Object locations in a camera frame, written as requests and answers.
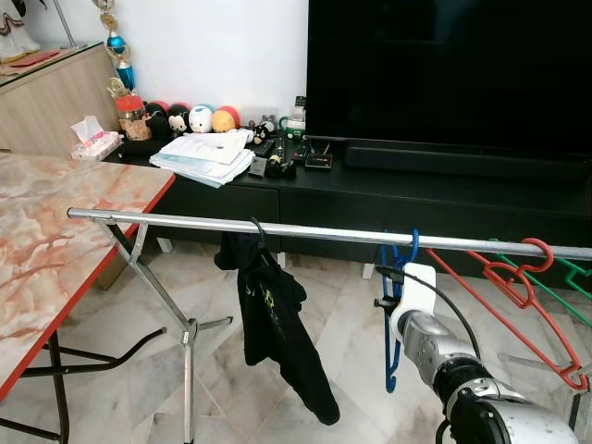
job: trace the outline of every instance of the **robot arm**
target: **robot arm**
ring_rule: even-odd
[[[432,280],[432,285],[433,270],[416,264],[405,267],[411,275]],[[391,329],[424,383],[442,401],[457,444],[577,444],[558,415],[498,381],[476,358],[473,347],[432,315],[436,295],[430,292],[406,277]]]

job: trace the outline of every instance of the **black cable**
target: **black cable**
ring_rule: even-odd
[[[471,326],[469,326],[469,323],[466,321],[466,319],[464,318],[461,311],[457,308],[456,305],[454,305],[454,302],[451,301],[450,298],[446,294],[444,294],[441,290],[438,290],[433,285],[428,284],[424,280],[420,279],[419,277],[414,276],[414,275],[410,275],[409,273],[405,273],[402,270],[389,268],[388,271],[393,272],[396,275],[402,275],[402,276],[405,276],[406,278],[413,279],[414,281],[422,284],[424,287],[428,287],[430,290],[434,291],[440,298],[442,298],[442,301],[444,301],[451,308],[451,310],[457,315],[457,317],[461,321],[462,326],[464,327],[466,332],[469,334],[469,338],[471,340],[471,345],[473,346],[473,349],[475,350],[475,355],[476,355],[477,359],[481,360],[481,352],[479,351],[479,345],[477,344],[477,338],[475,337],[475,333],[473,332],[473,329],[471,328]]]
[[[440,423],[440,425],[438,426],[438,430],[436,431],[436,444],[442,444],[444,432],[446,431],[449,425],[450,423],[448,422],[448,419],[445,419]]]

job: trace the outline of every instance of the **green hanger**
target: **green hanger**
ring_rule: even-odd
[[[496,255],[498,256],[499,259],[501,259],[506,264],[509,264],[511,266],[515,266],[516,268],[518,267],[517,264],[515,264],[510,259],[508,259],[504,254],[496,254]],[[590,277],[590,276],[592,276],[592,270],[584,270],[584,268],[582,268],[576,264],[573,264],[572,262],[567,261],[562,258],[556,258],[555,260],[557,262],[567,266],[568,268],[570,268],[570,271],[567,273],[567,276],[564,279],[565,283],[567,285],[569,285],[572,289],[583,294],[584,296],[586,296],[588,299],[590,299],[592,301],[592,294],[590,294],[589,291],[582,289],[579,285],[577,285],[574,282],[575,275],[580,274],[580,275],[584,275],[585,277]],[[565,308],[567,308],[575,317],[580,319],[584,324],[586,324],[588,327],[592,327],[592,319],[589,319],[586,316],[584,316],[583,314],[581,314],[580,311],[578,309],[576,309],[573,305],[571,305],[570,303],[565,301],[559,294],[557,294],[555,291],[553,291],[552,289],[547,287],[545,284],[540,282],[538,279],[536,279],[532,275],[528,274],[527,272],[524,272],[524,275],[533,284],[538,285],[546,293],[550,294],[553,298],[555,298],[559,303],[561,303],[561,305],[563,305]]]

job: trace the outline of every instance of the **black tv screen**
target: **black tv screen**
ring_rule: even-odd
[[[312,137],[589,153],[592,0],[310,0]]]

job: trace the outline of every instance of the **clothes rack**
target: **clothes rack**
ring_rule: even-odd
[[[185,351],[185,393],[184,393],[184,442],[192,444],[194,438],[194,392],[193,392],[193,356],[194,344],[200,330],[229,324],[232,318],[226,317],[211,323],[200,324],[195,319],[187,319],[174,303],[165,288],[152,273],[150,268],[142,262],[140,257],[149,226],[205,229],[213,231],[230,231],[239,233],[259,233],[262,229],[267,235],[290,236],[327,241],[347,241],[359,243],[373,243],[378,245],[413,246],[413,236],[410,234],[361,231],[350,229],[334,229],[319,227],[302,227],[282,224],[262,223],[257,227],[253,222],[226,219],[210,219],[187,216],[168,216],[154,214],[139,214],[114,210],[95,210],[84,208],[68,209],[68,217],[87,219],[97,223],[112,239],[121,256],[130,267],[153,290],[161,303],[177,321],[181,328],[180,343]],[[138,224],[138,234],[133,245],[125,237],[118,224]],[[434,236],[419,236],[421,248],[437,248],[440,250],[475,251],[480,253],[513,254],[522,256],[544,257],[546,253],[536,245],[516,242],[501,242],[493,240],[470,240],[458,238],[444,238]],[[569,246],[552,246],[555,257],[592,261],[592,248],[578,248]]]

